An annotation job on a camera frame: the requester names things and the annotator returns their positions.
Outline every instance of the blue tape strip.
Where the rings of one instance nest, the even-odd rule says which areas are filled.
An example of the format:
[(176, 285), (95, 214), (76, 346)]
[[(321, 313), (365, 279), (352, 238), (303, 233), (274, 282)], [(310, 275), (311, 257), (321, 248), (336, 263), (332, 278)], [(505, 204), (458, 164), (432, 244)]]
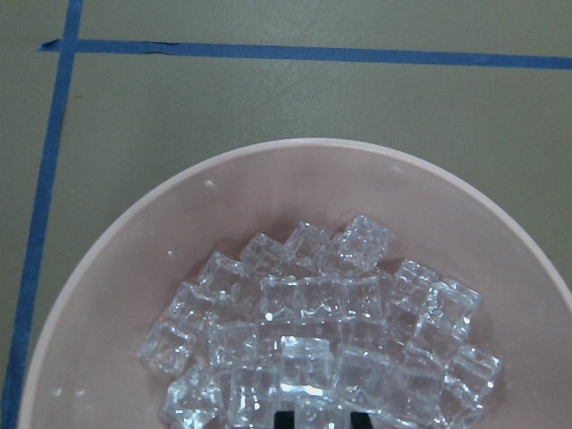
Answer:
[[(57, 52), (61, 41), (54, 40), (38, 50)], [(209, 43), (165, 43), (129, 40), (78, 41), (78, 52), (97, 54), (163, 54), (215, 58), (257, 58), (273, 60), (335, 61), (344, 63), (397, 63), (513, 67), (524, 69), (572, 70), (572, 57), (471, 54), (434, 51), (397, 51), (343, 47), (303, 47), (264, 45), (222, 45)]]
[(80, 31), (82, 3), (82, 0), (70, 0), (68, 3), (63, 39), (59, 43), (60, 58), (57, 65), (52, 105), (50, 107), (42, 159), (39, 166), (28, 244), (22, 268), (20, 294), (18, 296), (16, 316), (14, 317), (10, 357), (2, 392), (2, 427), (4, 429), (15, 429), (18, 424), (21, 391), (28, 356), (29, 335), (44, 252), (55, 168), (57, 166), (60, 130), (72, 80), (73, 59)]

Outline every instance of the bowl rim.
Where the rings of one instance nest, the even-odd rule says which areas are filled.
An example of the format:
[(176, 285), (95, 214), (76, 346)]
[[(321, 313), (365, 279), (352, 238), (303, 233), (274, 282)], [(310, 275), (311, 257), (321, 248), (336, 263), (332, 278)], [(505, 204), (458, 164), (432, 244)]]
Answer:
[(425, 172), (434, 174), (440, 179), (450, 183), (451, 185), (467, 194), (469, 197), (476, 200), (482, 206), (484, 206), (492, 215), (497, 217), (507, 228), (512, 231), (512, 233), (514, 233), (522, 241), (522, 243), (534, 255), (545, 272), (551, 278), (553, 285), (556, 287), (557, 291), (562, 297), (562, 300), (567, 306), (569, 312), (572, 313), (572, 291), (568, 289), (568, 286), (550, 259), (543, 253), (539, 245), (536, 244), (532, 237), (528, 235), (528, 233), (517, 223), (517, 221), (510, 217), (509, 214), (507, 214), (490, 198), (485, 196), (483, 192), (474, 188), (472, 185), (463, 181), (454, 174), (447, 172), (441, 167), (397, 149), (351, 139), (299, 138), (278, 139), (266, 141), (263, 143), (256, 143), (245, 147), (235, 148), (233, 150), (223, 152), (219, 155), (212, 156), (204, 161), (186, 168), (181, 172), (176, 173), (173, 175), (173, 177), (157, 185), (143, 197), (138, 199), (115, 221), (113, 221), (113, 223), (111, 223), (111, 225), (97, 238), (94, 244), (89, 248), (88, 252), (83, 256), (78, 265), (74, 268), (67, 282), (62, 287), (62, 290), (60, 290), (57, 299), (55, 300), (55, 303), (52, 306), (44, 323), (41, 334), (38, 337), (38, 342), (34, 348), (32, 359), (29, 364), (28, 373), (26, 375), (26, 382), (21, 397), (18, 427), (30, 427), (42, 365), (46, 357), (49, 342), (55, 332), (56, 324), (63, 312), (63, 309), (68, 303), (72, 293), (79, 286), (79, 279), (86, 272), (92, 261), (113, 238), (115, 233), (118, 232), (125, 224), (127, 224), (135, 216), (136, 213), (145, 208), (147, 205), (151, 204), (168, 189), (171, 189), (179, 183), (187, 180), (189, 176), (199, 174), (216, 165), (226, 163), (233, 159), (242, 158), (243, 156), (250, 156), (257, 153), (273, 150), (282, 150), (287, 147), (341, 147), (370, 152), (379, 156), (386, 156), (390, 159), (408, 164), (410, 166), (414, 166)]

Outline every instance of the bowl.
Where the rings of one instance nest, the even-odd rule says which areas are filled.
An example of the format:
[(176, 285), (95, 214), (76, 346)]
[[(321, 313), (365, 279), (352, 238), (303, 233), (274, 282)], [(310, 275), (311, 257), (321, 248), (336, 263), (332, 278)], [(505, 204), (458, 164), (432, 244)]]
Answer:
[(354, 215), (411, 257), (483, 295), (471, 341), (499, 357), (477, 427), (572, 422), (572, 295), (532, 239), (490, 199), (413, 156), (340, 139), (262, 143), (215, 156), (146, 194), (83, 257), (47, 318), (20, 428), (157, 428), (167, 379), (136, 352), (179, 282), (257, 231), (284, 240), (300, 220), (330, 231)]

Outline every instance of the gray surface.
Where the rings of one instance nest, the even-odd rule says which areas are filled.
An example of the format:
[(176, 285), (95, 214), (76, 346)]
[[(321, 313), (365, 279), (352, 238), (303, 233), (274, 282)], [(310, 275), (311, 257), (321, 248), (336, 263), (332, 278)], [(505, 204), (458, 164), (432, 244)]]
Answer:
[[(361, 2), (346, 15), (343, 2), (261, 3), (86, 2), (81, 36), (572, 54), (572, 5), (558, 2)], [(8, 64), (0, 68), (8, 81), (0, 89), (4, 371), (57, 62), (33, 49), (61, 35), (65, 4), (0, 7)], [(359, 139), (438, 164), (509, 212), (572, 284), (571, 71), (161, 55), (76, 60), (34, 340), (73, 267), (123, 210), (198, 161), (270, 139)]]

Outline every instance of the pink bowl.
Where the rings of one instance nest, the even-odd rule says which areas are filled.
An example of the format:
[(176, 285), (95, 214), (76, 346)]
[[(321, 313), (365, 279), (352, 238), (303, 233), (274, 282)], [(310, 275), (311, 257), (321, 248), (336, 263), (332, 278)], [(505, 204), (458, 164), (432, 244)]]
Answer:
[(157, 428), (166, 379), (135, 353), (179, 281), (256, 232), (306, 220), (334, 231), (365, 214), (412, 257), (483, 294), (471, 341), (504, 370), (479, 428), (572, 422), (572, 295), (532, 239), (490, 199), (401, 152), (340, 139), (233, 150), (153, 189), (94, 244), (36, 346), (20, 428)]

